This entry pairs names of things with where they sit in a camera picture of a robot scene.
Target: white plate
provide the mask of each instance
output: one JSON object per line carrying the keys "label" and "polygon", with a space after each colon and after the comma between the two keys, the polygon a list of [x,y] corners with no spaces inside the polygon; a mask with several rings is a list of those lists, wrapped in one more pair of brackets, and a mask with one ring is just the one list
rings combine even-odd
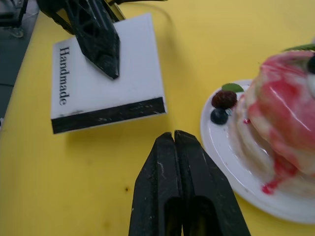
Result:
{"label": "white plate", "polygon": [[[251,82],[251,80],[241,80],[234,83],[246,90]],[[211,101],[214,94],[209,97],[201,114],[201,138],[208,155],[226,175],[233,190],[251,204],[275,217],[298,223],[315,224],[315,199],[306,199],[281,191],[267,195],[261,191],[263,182],[252,175],[233,153],[227,136],[227,125],[216,125],[210,121],[210,113],[213,110]]]}

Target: raspberry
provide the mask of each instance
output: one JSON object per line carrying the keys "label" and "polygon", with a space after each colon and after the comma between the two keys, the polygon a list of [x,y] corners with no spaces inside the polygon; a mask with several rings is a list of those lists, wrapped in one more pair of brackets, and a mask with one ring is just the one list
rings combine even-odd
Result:
{"label": "raspberry", "polygon": [[233,107],[237,102],[236,93],[233,91],[219,91],[212,98],[212,106],[215,108],[228,109]]}

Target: black stripe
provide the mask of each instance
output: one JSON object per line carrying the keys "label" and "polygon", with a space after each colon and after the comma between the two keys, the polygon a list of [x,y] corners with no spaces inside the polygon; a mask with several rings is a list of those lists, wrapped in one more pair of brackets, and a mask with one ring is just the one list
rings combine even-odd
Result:
{"label": "black stripe", "polygon": [[52,119],[54,134],[165,113],[163,98]]}

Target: dessert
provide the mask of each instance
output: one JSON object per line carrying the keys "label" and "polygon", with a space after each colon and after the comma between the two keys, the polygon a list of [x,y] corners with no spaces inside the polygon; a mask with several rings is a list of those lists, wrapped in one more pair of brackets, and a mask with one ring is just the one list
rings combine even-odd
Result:
{"label": "dessert", "polygon": [[315,196],[314,64],[312,51],[268,58],[233,109],[233,149],[266,194]]}

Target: blueberry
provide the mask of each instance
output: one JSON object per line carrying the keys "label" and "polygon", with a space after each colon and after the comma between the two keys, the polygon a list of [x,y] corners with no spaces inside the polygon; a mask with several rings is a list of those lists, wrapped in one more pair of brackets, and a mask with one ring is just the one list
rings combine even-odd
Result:
{"label": "blueberry", "polygon": [[210,115],[210,119],[215,124],[225,124],[228,119],[228,114],[224,109],[215,108]]}
{"label": "blueberry", "polygon": [[315,74],[315,56],[311,57],[311,59],[308,61],[307,70],[310,73]]}

